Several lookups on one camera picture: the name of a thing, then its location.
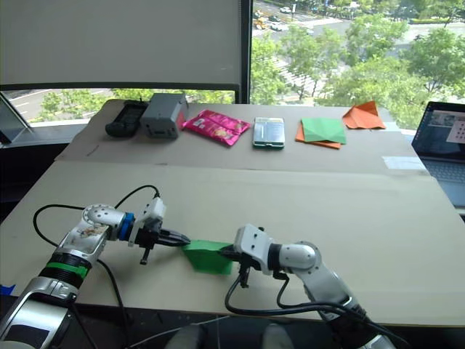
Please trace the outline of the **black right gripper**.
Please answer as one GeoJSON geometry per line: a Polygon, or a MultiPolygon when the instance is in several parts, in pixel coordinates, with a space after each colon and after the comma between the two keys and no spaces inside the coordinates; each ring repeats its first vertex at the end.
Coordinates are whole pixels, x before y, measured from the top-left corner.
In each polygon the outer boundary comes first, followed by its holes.
{"type": "Polygon", "coordinates": [[[235,252],[235,247],[232,244],[222,247],[219,250],[219,255],[226,260],[239,263],[239,284],[241,288],[248,288],[248,276],[251,269],[262,270],[258,261],[248,254],[235,252]]]}

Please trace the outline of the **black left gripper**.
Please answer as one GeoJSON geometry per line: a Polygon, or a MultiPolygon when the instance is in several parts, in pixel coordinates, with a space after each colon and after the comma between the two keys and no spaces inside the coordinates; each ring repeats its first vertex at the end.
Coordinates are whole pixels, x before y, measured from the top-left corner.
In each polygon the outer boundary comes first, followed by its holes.
{"type": "Polygon", "coordinates": [[[151,228],[140,228],[134,242],[144,249],[140,265],[147,265],[149,254],[156,244],[181,247],[187,246],[190,239],[174,230],[161,230],[161,225],[154,225],[151,228]]]}

